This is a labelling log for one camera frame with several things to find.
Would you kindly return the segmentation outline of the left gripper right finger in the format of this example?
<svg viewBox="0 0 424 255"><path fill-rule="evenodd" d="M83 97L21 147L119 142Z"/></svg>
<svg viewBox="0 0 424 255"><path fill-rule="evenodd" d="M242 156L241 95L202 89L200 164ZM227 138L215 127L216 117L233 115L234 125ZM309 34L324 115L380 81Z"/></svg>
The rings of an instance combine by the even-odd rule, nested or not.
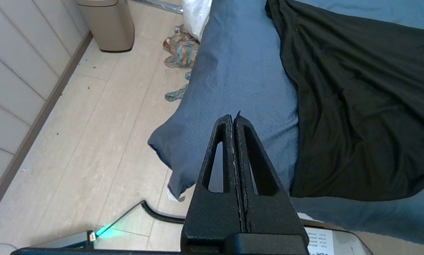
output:
<svg viewBox="0 0 424 255"><path fill-rule="evenodd" d="M241 232L235 245L307 245L309 237L251 122L234 120Z"/></svg>

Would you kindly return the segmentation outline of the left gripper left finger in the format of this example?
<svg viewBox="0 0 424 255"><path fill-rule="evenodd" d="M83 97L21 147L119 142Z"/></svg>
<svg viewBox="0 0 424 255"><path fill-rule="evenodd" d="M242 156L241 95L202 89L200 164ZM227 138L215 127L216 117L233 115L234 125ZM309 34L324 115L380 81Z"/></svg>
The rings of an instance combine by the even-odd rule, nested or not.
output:
<svg viewBox="0 0 424 255"><path fill-rule="evenodd" d="M218 144L222 143L223 192L209 190ZM233 240L245 231L233 120L217 119L181 231L183 253L233 253Z"/></svg>

